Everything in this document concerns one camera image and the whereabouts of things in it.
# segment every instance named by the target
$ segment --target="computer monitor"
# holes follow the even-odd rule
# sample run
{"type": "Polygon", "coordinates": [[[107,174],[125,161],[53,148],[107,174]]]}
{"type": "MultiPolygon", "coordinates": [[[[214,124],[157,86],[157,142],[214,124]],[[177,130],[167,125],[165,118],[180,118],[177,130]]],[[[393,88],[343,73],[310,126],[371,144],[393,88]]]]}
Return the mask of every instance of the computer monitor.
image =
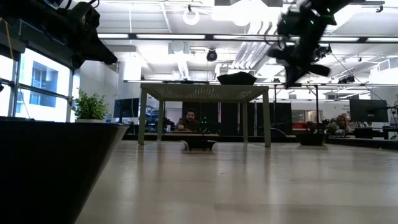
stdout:
{"type": "Polygon", "coordinates": [[[385,100],[349,100],[351,121],[388,122],[385,100]]]}
{"type": "Polygon", "coordinates": [[[113,118],[137,118],[139,98],[115,100],[113,118]]]}

